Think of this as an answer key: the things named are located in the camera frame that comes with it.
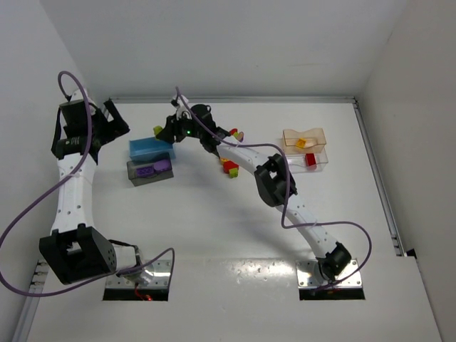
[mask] plastic container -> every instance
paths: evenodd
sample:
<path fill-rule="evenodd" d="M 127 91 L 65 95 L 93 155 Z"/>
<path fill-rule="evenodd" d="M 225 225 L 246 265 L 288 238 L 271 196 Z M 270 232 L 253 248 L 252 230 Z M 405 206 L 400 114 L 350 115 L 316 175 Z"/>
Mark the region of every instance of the plastic container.
<path fill-rule="evenodd" d="M 170 155 L 163 152 L 152 162 L 127 162 L 128 179 L 136 187 L 173 178 Z"/>
<path fill-rule="evenodd" d="M 320 172 L 328 164 L 328 156 L 323 148 L 320 153 L 286 154 L 291 173 Z"/>
<path fill-rule="evenodd" d="M 286 154 L 321 153 L 325 145 L 323 128 L 313 128 L 305 132 L 283 131 L 282 148 Z"/>
<path fill-rule="evenodd" d="M 172 145 L 165 141 L 155 138 L 130 140 L 130 159 L 135 162 L 150 162 L 164 152 L 170 159 L 176 158 Z"/>

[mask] white table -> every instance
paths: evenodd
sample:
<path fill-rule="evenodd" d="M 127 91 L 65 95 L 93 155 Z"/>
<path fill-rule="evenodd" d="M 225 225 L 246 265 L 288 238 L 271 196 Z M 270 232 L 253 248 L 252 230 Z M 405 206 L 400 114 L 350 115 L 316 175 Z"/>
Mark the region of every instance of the white table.
<path fill-rule="evenodd" d="M 284 128 L 324 129 L 329 163 L 323 172 L 296 175 L 296 185 L 321 221 L 352 220 L 369 231 L 373 254 L 361 272 L 366 300 L 299 301 L 294 261 L 311 258 L 309 246 L 280 227 L 280 213 L 259 199 L 250 174 L 240 170 L 229 179 L 197 140 L 175 145 L 174 178 L 133 187 L 128 140 L 151 136 L 172 108 L 117 104 L 131 133 L 101 150 L 96 228 L 138 244 L 148 257 L 174 247 L 169 301 L 102 301 L 105 282 L 97 281 L 41 299 L 28 341 L 439 341 L 415 260 L 395 255 L 353 105 L 209 104 L 218 125 L 243 130 L 249 143 L 273 142 Z M 364 258 L 361 232 L 328 229 Z M 283 266 L 258 273 L 256 259 L 263 258 Z M 44 291 L 61 287 L 49 274 Z"/>

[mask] blue bin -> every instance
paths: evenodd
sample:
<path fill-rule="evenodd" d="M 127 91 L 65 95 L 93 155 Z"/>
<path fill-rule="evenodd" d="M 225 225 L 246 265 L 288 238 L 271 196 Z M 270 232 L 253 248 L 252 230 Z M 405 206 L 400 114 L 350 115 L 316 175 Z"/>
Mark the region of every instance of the blue bin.
<path fill-rule="evenodd" d="M 156 156 L 167 152 L 170 159 L 175 159 L 171 144 L 155 138 L 130 140 L 130 159 L 136 162 L 149 162 Z"/>

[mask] white wall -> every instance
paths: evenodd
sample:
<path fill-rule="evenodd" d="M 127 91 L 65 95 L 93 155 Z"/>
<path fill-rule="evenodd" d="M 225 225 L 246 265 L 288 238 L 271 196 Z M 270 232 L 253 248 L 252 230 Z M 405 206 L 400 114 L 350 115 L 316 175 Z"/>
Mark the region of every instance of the white wall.
<path fill-rule="evenodd" d="M 456 341 L 455 18 L 453 0 L 409 1 L 361 101 L 445 341 Z"/>
<path fill-rule="evenodd" d="M 38 0 L 3 0 L 0 5 L 0 230 L 56 180 L 50 147 L 62 69 L 76 66 Z M 65 82 L 68 92 L 76 87 Z M 16 226 L 0 251 L 0 267 L 27 289 L 38 259 L 38 239 L 49 233 L 56 197 Z M 0 341 L 10 341 L 24 298 L 0 286 Z"/>
<path fill-rule="evenodd" d="M 98 95 L 354 95 L 406 0 L 41 0 Z"/>

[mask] gray wall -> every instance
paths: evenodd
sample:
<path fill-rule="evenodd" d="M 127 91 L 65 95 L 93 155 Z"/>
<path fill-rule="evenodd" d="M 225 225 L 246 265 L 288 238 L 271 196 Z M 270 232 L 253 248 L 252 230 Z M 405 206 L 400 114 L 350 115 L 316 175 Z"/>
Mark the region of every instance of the gray wall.
<path fill-rule="evenodd" d="M 0 5 L 0 230 L 58 179 L 50 149 L 62 69 L 76 66 L 38 0 Z M 68 91 L 76 87 L 65 82 Z M 27 215 L 0 251 L 5 277 L 27 289 L 38 258 L 38 239 L 56 212 L 52 196 Z M 24 298 L 0 286 L 0 341 L 10 341 Z"/>
<path fill-rule="evenodd" d="M 411 0 L 361 110 L 445 341 L 456 341 L 456 2 Z"/>
<path fill-rule="evenodd" d="M 97 95 L 354 95 L 406 0 L 41 0 Z"/>

